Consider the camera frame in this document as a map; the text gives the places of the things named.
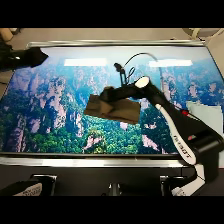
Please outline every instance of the printed landscape picture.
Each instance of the printed landscape picture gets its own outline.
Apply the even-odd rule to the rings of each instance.
[[[0,102],[0,151],[177,153],[164,117],[146,99],[139,100],[141,113],[136,125],[83,114],[90,94],[100,94],[106,86],[120,87],[113,64],[124,64],[139,52],[153,52],[159,60],[191,59],[192,64],[162,67],[161,78],[159,69],[149,66],[153,59],[139,56],[125,67],[127,73],[133,66],[136,69],[130,83],[147,75],[158,88],[163,86],[166,98],[180,108],[186,108],[190,100],[221,105],[224,111],[223,79],[206,48],[188,49],[186,55],[186,47],[116,48],[46,48],[43,51],[49,57],[42,65],[16,70]],[[95,54],[108,63],[65,65],[67,59],[92,58]]]

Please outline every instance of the robotic arm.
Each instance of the robotic arm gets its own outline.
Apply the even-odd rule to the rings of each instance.
[[[119,71],[120,76],[125,75],[123,68]],[[173,143],[181,157],[186,163],[195,167],[196,175],[193,180],[179,183],[178,187],[172,189],[173,196],[190,196],[205,183],[213,181],[218,176],[218,155],[224,149],[222,136],[200,119],[177,110],[151,83],[149,77],[141,77],[129,85],[122,83],[122,87],[117,89],[105,89],[100,95],[100,99],[105,102],[128,97],[147,98],[163,114],[168,123]]]

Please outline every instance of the table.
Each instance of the table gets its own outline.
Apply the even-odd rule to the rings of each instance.
[[[7,129],[1,136],[1,154],[31,156],[32,159],[23,158],[26,165],[182,166],[177,161],[180,157],[176,155],[168,126],[145,99],[140,101],[143,122],[136,126],[82,114],[90,93],[99,94],[107,85],[120,86],[120,77],[112,65],[124,64],[135,53],[150,52],[159,61],[148,57],[133,60],[127,66],[127,71],[132,66],[136,68],[131,82],[150,74],[152,82],[178,107],[186,108],[186,100],[224,106],[222,77],[201,42],[76,41],[28,45],[35,46],[42,47],[49,58],[36,68],[15,71],[0,104],[0,119],[6,123],[3,129]],[[162,67],[162,76],[158,66]],[[84,158],[83,152],[85,158],[97,155],[97,159],[71,159],[70,162],[46,159],[46,156],[61,158],[80,154]],[[34,161],[33,153],[42,158]],[[119,154],[123,160],[99,159],[103,158],[99,154]],[[150,160],[143,161],[145,155]],[[4,164],[20,161],[0,160]]]

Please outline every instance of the floor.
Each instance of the floor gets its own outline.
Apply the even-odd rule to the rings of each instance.
[[[179,40],[189,39],[181,28],[24,28],[8,42],[13,49],[24,49],[29,42],[66,40]],[[224,74],[224,34],[209,43],[209,49]],[[8,83],[12,72],[1,73],[0,82]],[[0,97],[6,85],[0,84]]]

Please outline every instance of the metal frame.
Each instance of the metal frame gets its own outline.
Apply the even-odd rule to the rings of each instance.
[[[92,46],[186,46],[205,47],[201,41],[161,40],[161,41],[124,41],[124,40],[77,40],[30,42],[32,47],[92,47]],[[179,155],[75,155],[50,153],[7,153],[0,152],[0,164],[50,167],[183,167]]]

